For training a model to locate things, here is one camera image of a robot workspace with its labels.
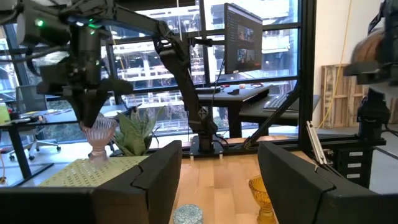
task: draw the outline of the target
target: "green light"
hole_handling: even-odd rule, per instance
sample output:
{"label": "green light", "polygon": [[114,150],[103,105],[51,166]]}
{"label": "green light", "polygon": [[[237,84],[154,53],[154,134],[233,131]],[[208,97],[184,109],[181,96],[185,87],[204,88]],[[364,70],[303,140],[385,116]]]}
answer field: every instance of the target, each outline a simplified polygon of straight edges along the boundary
{"label": "green light", "polygon": [[94,24],[88,24],[88,27],[91,27],[91,28],[94,28],[94,29],[97,29],[97,28],[99,28],[99,26],[97,26],[97,25],[94,25]]}
{"label": "green light", "polygon": [[36,19],[35,22],[36,22],[36,25],[39,26],[39,27],[42,27],[44,25],[44,21],[43,20]]}

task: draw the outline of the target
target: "black chair back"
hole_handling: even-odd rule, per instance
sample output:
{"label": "black chair back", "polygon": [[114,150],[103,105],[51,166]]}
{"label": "black chair back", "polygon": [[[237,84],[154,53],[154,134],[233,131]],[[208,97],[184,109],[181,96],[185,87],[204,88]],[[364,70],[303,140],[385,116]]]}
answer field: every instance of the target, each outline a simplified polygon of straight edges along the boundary
{"label": "black chair back", "polygon": [[47,110],[45,95],[37,94],[35,85],[24,85],[17,87],[16,96],[17,111],[19,113]]}

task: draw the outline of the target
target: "potted plant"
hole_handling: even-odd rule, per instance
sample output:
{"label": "potted plant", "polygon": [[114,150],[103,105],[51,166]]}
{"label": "potted plant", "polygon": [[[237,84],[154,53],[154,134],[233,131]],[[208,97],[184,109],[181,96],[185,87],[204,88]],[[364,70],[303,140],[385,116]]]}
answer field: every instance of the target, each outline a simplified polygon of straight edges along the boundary
{"label": "potted plant", "polygon": [[132,111],[130,118],[118,113],[120,130],[114,133],[113,141],[125,156],[143,156],[149,149],[153,138],[156,120],[163,113],[162,107],[150,118],[146,111],[140,118],[138,111]]}

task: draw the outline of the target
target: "black desk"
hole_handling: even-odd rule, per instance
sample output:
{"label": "black desk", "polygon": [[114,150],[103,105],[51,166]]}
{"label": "black desk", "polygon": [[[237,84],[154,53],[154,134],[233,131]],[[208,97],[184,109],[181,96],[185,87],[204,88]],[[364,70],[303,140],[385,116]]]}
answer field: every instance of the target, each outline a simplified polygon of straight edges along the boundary
{"label": "black desk", "polygon": [[[115,105],[115,106],[104,106],[101,108],[101,113],[107,113],[110,111],[121,110],[124,111],[126,108],[124,105]],[[46,111],[40,111],[35,114],[41,115],[45,114]],[[19,128],[23,127],[32,127],[32,126],[47,126],[47,125],[56,125],[56,124],[73,124],[77,123],[77,119],[75,116],[75,112],[73,110],[65,113],[60,114],[51,114],[45,115],[45,119],[47,120],[46,123],[34,122],[34,123],[17,123],[17,124],[9,124],[0,126],[1,129],[8,130],[10,135],[10,139],[12,142],[12,146],[14,147],[14,152],[18,160],[19,168],[21,169],[22,176],[24,180],[18,182],[16,185],[22,185],[23,183],[27,182],[31,178],[37,176],[41,172],[45,171],[53,164],[45,164],[42,168],[38,169],[34,173],[30,171],[30,167],[28,161],[25,156],[24,147],[22,145],[21,137],[19,136]]]}
{"label": "black desk", "polygon": [[[268,95],[271,86],[272,85],[264,85],[262,87],[251,88],[251,85],[246,85],[247,88],[239,90],[238,95],[227,94],[227,92],[239,88],[239,85],[233,85],[214,95],[213,106],[226,107],[228,109],[230,138],[242,137],[242,121],[239,118],[239,112],[243,105],[250,105],[265,98]],[[211,106],[211,101],[213,99],[212,94],[199,94],[198,96],[199,102],[202,106]]]}
{"label": "black desk", "polygon": [[[254,103],[252,105],[245,106],[239,113],[239,118],[244,122],[258,123],[259,126],[263,124],[274,112],[264,111],[263,107],[268,100],[268,97]],[[313,96],[312,111],[315,110],[320,100],[320,95]],[[299,112],[286,111],[282,116],[275,122],[279,125],[297,126],[299,125]]]}

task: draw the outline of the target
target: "floor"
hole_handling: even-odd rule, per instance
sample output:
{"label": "floor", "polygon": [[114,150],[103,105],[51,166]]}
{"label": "floor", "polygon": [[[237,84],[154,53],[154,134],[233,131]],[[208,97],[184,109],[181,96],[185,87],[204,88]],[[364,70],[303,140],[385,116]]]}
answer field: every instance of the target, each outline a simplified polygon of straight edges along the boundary
{"label": "floor", "polygon": [[[398,125],[391,126],[391,129],[398,130]],[[354,134],[357,133],[358,128],[340,128],[332,130],[319,130],[320,134]],[[254,132],[254,130],[244,130],[243,136],[249,136]],[[270,129],[271,134],[286,134],[295,135],[297,133],[297,128],[279,126]],[[380,148],[395,154],[398,156],[398,138],[390,133],[384,133],[383,137],[387,140],[386,146],[381,146]],[[173,136],[173,137],[161,137],[159,141],[172,141],[172,140],[182,140],[187,141],[188,137],[185,136]],[[51,177],[56,172],[63,169],[67,164],[73,162],[75,159],[87,158],[88,153],[91,151],[91,147],[88,143],[74,143],[74,144],[63,144],[61,152],[57,152],[54,147],[42,148],[40,152],[35,153],[35,159],[29,161],[30,168],[32,172],[39,169],[42,164],[49,162],[55,163],[54,166],[38,175],[33,180],[28,181],[24,184],[24,187],[32,187],[41,183],[43,180]],[[18,180],[22,179],[21,172],[17,161],[10,161],[7,154],[2,154],[3,161],[6,166],[6,177],[7,183],[5,185],[0,185],[0,187],[5,187],[12,185]],[[398,193],[398,160],[381,153],[379,151],[374,151],[373,155],[373,165],[372,165],[372,176],[371,176],[371,186],[370,189],[380,193]]]}

